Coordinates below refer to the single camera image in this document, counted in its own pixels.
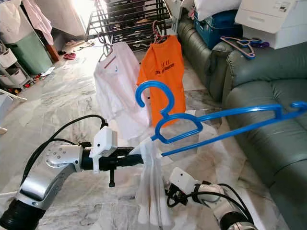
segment t-shirt sleeve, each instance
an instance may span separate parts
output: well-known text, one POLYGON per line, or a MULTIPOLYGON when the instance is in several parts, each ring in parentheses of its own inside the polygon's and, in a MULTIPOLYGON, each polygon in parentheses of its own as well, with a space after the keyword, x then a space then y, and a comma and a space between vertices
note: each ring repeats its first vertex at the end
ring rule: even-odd
POLYGON ((144 71, 144 67, 143 65, 141 65, 141 68, 140 68, 140 73, 139 73, 139 78, 138 78, 138 81, 137 81, 137 85, 141 85, 144 81, 147 81, 147 78, 146 78, 146 74, 145 74, 145 71, 144 71))

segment black cable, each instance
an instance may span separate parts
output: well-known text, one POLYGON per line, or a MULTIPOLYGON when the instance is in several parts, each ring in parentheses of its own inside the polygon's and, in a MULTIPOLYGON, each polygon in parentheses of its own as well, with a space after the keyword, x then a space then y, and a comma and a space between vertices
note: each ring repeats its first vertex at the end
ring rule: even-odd
POLYGON ((21 184, 24 182, 24 180, 26 179, 26 177, 28 176, 33 164, 35 163, 35 161, 37 160, 37 158, 39 157, 39 155, 42 153, 42 151, 47 147, 47 145, 52 142, 52 141, 64 141, 70 144, 74 144, 73 142, 69 141, 69 140, 65 140, 65 139, 61 139, 61 138, 55 138, 56 135, 58 135, 63 129, 65 129, 66 127, 70 126, 73 123, 76 123, 78 121, 81 121, 83 119, 86 118, 90 118, 90 117, 98 117, 101 120, 101 126, 100 129, 102 129, 103 126, 108 126, 108 123, 106 123, 106 121, 104 120, 103 117, 99 116, 99 115, 86 115, 86 116, 82 116, 79 117, 75 120, 70 121, 69 123, 63 125, 57 132, 55 132, 50 138, 49 140, 45 141, 43 144, 41 144, 31 155, 30 159, 28 160, 25 168, 24 168, 24 173, 23 173, 23 178, 21 181, 21 184))
POLYGON ((252 223, 254 223, 253 217, 251 216, 251 214, 248 210, 248 207, 246 207, 245 203, 243 202, 243 200, 241 199, 239 194, 228 184, 218 184, 218 185, 225 186, 225 187, 229 188, 235 194, 235 196, 238 198, 238 200, 242 204, 243 208, 245 209, 246 213, 248 214, 247 218, 249 218, 252 221, 252 223))
POLYGON ((197 196, 197 195, 215 195, 215 196, 220 196, 223 197, 227 200, 229 200, 230 202, 234 203, 243 213, 244 215, 248 218, 248 214, 246 212, 246 210, 237 202, 235 201, 233 198, 225 195, 225 194, 221 194, 221 193, 215 193, 215 192, 195 192, 195 193, 190 193, 188 195, 184 195, 182 196, 180 199, 177 199, 175 201, 175 203, 171 204, 171 207, 175 207, 176 205, 178 205, 180 202, 183 202, 184 200, 186 200, 187 198, 191 197, 191 196, 197 196))

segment white pillow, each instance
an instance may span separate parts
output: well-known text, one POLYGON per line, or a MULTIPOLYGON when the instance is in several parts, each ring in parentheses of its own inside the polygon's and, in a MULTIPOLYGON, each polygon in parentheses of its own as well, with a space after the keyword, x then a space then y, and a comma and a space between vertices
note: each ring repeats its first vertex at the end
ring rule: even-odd
POLYGON ((239 9, 242 0, 194 0, 198 21, 216 13, 239 9))

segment green leather sofa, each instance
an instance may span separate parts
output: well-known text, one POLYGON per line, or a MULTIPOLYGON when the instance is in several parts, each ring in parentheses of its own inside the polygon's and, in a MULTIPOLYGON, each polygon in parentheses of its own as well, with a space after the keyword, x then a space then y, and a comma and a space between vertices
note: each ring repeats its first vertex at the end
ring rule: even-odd
MULTIPOLYGON (((247 60, 238 51, 227 58, 223 105, 226 109, 307 102, 307 43, 256 49, 247 60)), ((272 118, 258 112, 227 118, 232 129, 272 118)), ((291 230, 307 229, 307 114, 236 136, 242 150, 279 207, 291 230)))
POLYGON ((226 59, 233 50, 224 42, 210 50, 194 29, 193 21, 183 15, 178 26, 178 37, 183 54, 193 66, 201 82, 212 98, 222 100, 224 79, 227 70, 226 59))

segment white printer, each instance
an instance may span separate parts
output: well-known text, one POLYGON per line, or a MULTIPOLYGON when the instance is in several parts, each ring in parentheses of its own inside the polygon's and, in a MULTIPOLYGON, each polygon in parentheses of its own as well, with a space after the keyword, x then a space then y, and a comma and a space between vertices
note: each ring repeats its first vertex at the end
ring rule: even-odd
POLYGON ((242 0, 235 21, 244 37, 279 49, 307 41, 306 14, 307 0, 242 0))

